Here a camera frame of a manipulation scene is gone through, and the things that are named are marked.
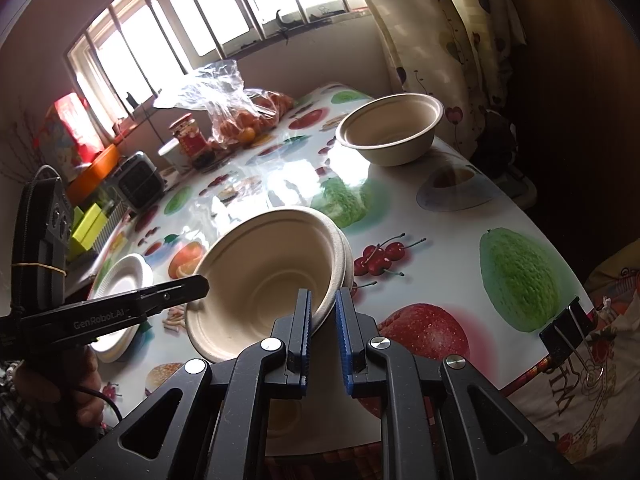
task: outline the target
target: curtain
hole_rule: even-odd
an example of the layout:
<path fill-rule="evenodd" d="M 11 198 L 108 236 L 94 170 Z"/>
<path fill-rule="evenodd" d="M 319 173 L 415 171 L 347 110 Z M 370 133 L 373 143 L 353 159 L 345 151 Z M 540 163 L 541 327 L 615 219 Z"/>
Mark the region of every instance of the curtain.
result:
<path fill-rule="evenodd" d="M 512 44 L 524 33 L 511 0 L 365 0 L 378 24 L 395 91 L 445 107 L 436 134 L 470 157 L 487 108 L 506 100 Z"/>

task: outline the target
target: silver screw head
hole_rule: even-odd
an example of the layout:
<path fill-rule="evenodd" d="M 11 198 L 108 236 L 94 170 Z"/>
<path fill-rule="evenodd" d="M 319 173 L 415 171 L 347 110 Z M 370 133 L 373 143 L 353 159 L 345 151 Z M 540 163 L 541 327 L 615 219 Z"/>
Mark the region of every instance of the silver screw head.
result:
<path fill-rule="evenodd" d="M 268 337 L 267 339 L 263 339 L 260 342 L 260 346 L 267 352 L 275 352 L 278 348 L 280 348 L 280 346 L 282 346 L 282 341 L 280 341 L 277 337 Z"/>
<path fill-rule="evenodd" d="M 207 364 L 202 359 L 191 359 L 190 361 L 187 361 L 184 365 L 184 369 L 187 371 L 187 373 L 194 374 L 194 375 L 199 374 L 206 367 L 207 367 Z"/>
<path fill-rule="evenodd" d="M 446 362 L 449 368 L 453 368 L 454 370 L 461 370 L 466 365 L 466 359 L 463 358 L 462 355 L 457 354 L 447 356 L 444 362 Z"/>
<path fill-rule="evenodd" d="M 378 350 L 384 350 L 391 346 L 391 341 L 384 336 L 377 335 L 369 341 L 369 344 L 373 346 L 373 348 L 377 348 Z"/>

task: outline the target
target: jar lid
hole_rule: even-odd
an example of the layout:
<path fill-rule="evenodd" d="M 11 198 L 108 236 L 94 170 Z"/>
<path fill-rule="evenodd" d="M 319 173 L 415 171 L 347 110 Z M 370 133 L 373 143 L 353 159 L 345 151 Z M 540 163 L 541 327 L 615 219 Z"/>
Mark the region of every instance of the jar lid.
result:
<path fill-rule="evenodd" d="M 176 126 L 178 126 L 179 124 L 188 121 L 189 119 L 191 119 L 191 114 L 184 114 L 180 119 L 178 119 L 177 121 L 174 121 L 173 123 L 169 124 L 169 129 L 173 130 Z"/>

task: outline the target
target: stacked paper bowls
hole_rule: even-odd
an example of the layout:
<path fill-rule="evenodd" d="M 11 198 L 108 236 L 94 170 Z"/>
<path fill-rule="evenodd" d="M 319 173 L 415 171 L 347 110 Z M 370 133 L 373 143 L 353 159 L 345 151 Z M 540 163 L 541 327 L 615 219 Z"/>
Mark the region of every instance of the stacked paper bowls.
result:
<path fill-rule="evenodd" d="M 188 304 L 187 332 L 203 357 L 220 362 L 270 336 L 273 322 L 293 313 L 299 288 L 312 292 L 315 332 L 336 290 L 353 283 L 353 255 L 329 217 L 283 207 L 229 231 L 195 272 L 209 280 L 209 293 Z"/>
<path fill-rule="evenodd" d="M 396 94 L 375 99 L 338 125 L 335 138 L 378 166 L 400 166 L 431 147 L 444 106 L 424 94 Z"/>

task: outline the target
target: black handle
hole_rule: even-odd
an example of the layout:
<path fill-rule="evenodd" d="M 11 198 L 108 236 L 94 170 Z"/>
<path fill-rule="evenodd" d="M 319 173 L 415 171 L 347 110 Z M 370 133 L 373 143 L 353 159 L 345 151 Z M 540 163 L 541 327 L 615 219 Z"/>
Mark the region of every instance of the black handle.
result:
<path fill-rule="evenodd" d="M 437 478 L 429 422 L 424 409 L 414 356 L 401 344 L 388 348 L 367 344 L 372 361 L 386 365 L 386 406 L 383 405 L 382 443 L 385 480 Z"/>
<path fill-rule="evenodd" d="M 101 335 L 142 323 L 148 316 L 198 300 L 208 292 L 209 282 L 204 276 L 188 276 L 23 317 L 18 332 L 24 339 L 25 352 L 49 354 L 89 344 Z"/>
<path fill-rule="evenodd" d="M 212 367 L 188 361 L 61 480 L 202 478 L 220 400 L 209 389 Z"/>
<path fill-rule="evenodd" d="M 437 417 L 450 478 L 576 480 L 577 472 L 472 364 L 440 365 L 447 393 Z"/>
<path fill-rule="evenodd" d="M 279 342 L 280 347 L 265 350 L 257 342 L 236 359 L 213 437 L 207 480 L 256 478 L 258 461 L 264 455 L 264 447 L 258 443 L 269 414 L 269 399 L 262 394 L 264 376 L 287 357 L 282 341 L 276 338 L 264 341 Z"/>

